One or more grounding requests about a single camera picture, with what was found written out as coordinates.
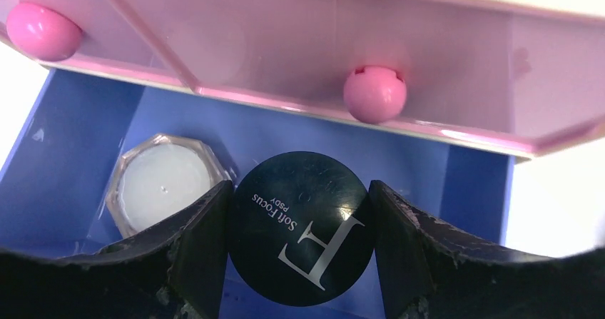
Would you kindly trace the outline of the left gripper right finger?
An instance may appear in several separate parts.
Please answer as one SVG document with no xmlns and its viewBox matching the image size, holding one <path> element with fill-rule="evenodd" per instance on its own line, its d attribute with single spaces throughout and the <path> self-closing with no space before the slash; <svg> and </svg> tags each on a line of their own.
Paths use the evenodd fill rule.
<svg viewBox="0 0 605 319">
<path fill-rule="evenodd" d="M 410 205 L 382 181 L 369 197 L 388 318 L 602 318 L 604 249 L 549 258 L 505 248 Z"/>
</svg>

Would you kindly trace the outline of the purple drawer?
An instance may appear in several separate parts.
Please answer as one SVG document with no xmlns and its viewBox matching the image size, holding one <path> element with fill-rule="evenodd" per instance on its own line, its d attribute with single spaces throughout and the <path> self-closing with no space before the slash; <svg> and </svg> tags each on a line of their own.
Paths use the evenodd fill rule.
<svg viewBox="0 0 605 319">
<path fill-rule="evenodd" d="M 104 198 L 118 158 L 157 133 L 208 144 L 235 183 L 290 151 L 337 159 L 418 208 L 495 243 L 507 221 L 510 156 L 359 126 L 53 71 L 1 170 L 3 318 L 177 318 L 168 269 L 133 285 L 97 283 L 61 297 L 67 279 L 9 265 L 92 254 L 121 239 Z"/>
</svg>

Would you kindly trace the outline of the round dark blue jar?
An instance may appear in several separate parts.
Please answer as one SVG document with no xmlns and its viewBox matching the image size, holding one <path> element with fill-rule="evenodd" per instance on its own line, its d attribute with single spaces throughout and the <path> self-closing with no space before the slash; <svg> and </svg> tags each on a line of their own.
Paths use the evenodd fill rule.
<svg viewBox="0 0 605 319">
<path fill-rule="evenodd" d="M 273 156 L 238 184 L 228 207 L 226 245 L 239 276 L 273 302 L 330 301 L 365 272 L 375 214 L 363 182 L 319 153 Z"/>
</svg>

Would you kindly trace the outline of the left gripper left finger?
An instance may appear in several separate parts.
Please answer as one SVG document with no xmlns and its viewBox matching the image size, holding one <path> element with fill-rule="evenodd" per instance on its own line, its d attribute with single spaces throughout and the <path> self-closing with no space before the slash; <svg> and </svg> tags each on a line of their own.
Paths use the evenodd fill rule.
<svg viewBox="0 0 605 319">
<path fill-rule="evenodd" d="M 233 194 L 220 182 L 179 213 L 92 255 L 1 252 L 3 318 L 217 318 Z"/>
</svg>

